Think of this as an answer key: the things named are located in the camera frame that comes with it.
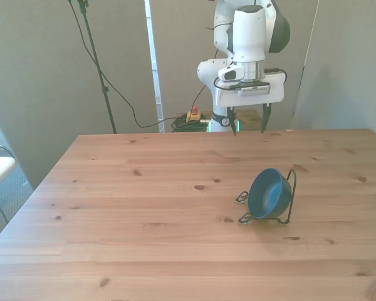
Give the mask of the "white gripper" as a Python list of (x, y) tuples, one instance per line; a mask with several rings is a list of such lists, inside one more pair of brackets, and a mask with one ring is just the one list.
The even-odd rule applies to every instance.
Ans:
[(263, 133), (271, 116), (271, 103), (278, 103), (284, 99), (284, 73), (267, 74), (262, 79), (262, 82), (269, 83), (269, 85), (243, 88), (235, 91), (215, 89), (214, 105), (227, 107), (227, 117), (234, 135), (236, 135), (235, 107), (263, 104), (263, 116), (261, 119), (261, 132)]

